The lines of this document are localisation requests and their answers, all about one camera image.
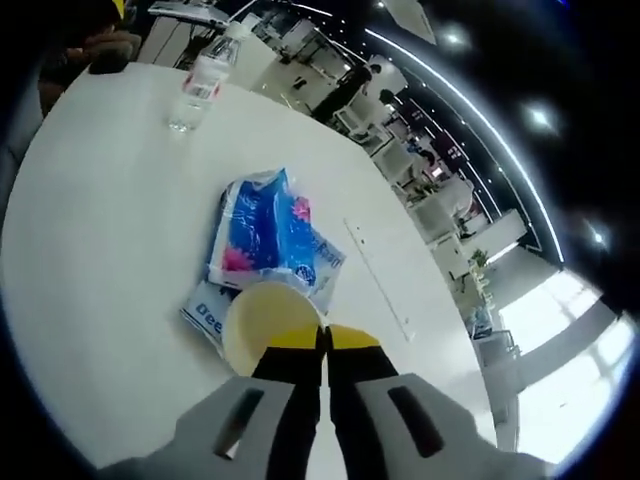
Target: plastic packaging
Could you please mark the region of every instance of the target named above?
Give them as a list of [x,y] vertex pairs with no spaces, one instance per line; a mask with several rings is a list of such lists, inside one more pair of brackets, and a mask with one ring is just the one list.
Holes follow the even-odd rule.
[[205,278],[242,290],[279,281],[309,294],[316,284],[309,202],[294,196],[286,171],[237,180],[222,195]]
[[202,49],[182,84],[169,118],[171,128],[186,132],[202,123],[236,65],[242,39],[249,33],[246,26],[232,22],[224,35]]

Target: ceiling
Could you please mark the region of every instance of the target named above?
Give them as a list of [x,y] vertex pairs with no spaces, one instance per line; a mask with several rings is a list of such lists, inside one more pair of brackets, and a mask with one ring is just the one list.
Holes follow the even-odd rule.
[[[437,45],[400,28],[374,0],[298,0],[288,8],[358,55],[391,57],[410,84],[401,101],[412,98],[464,144],[484,185],[465,172],[487,210],[495,215],[497,205],[528,214],[525,244],[584,275],[611,306],[637,310],[633,137],[622,121],[630,117],[633,90],[627,64],[612,54],[626,41],[618,19],[603,7],[566,0],[420,3]],[[531,108],[544,112],[549,125],[536,126]]]

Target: black ceiling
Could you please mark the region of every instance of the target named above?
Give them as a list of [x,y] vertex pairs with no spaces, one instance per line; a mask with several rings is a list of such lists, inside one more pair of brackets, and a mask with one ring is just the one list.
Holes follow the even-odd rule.
[[[386,9],[376,7],[377,0],[293,3],[331,13],[329,18],[288,7],[317,25],[324,21],[323,32],[357,53],[391,56],[410,83],[400,98],[413,98],[429,114],[433,109],[434,119],[465,143],[472,165],[503,211],[519,208],[496,162],[504,169],[531,216],[542,255],[558,262],[539,205],[495,135],[440,80],[364,29],[400,44],[454,82],[498,127],[530,174],[570,268],[600,286],[616,306],[638,308],[640,228],[630,148],[633,127],[627,121],[633,118],[635,95],[631,57],[622,56],[633,43],[619,11],[570,0],[570,5],[566,0],[423,0],[439,39],[434,46],[398,27]],[[452,26],[466,32],[467,48],[447,47],[443,35]],[[555,131],[532,128],[525,115],[531,102],[550,108]],[[486,197],[484,203],[492,209]],[[605,246],[594,241],[586,222],[606,235]],[[531,235],[525,240],[536,243]]]

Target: yellow paper cup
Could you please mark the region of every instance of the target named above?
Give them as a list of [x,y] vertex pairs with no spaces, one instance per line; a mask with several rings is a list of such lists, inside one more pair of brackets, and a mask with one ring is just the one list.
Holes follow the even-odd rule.
[[283,283],[257,283],[229,307],[224,356],[236,373],[251,376],[272,337],[308,325],[321,326],[322,316],[307,297]]

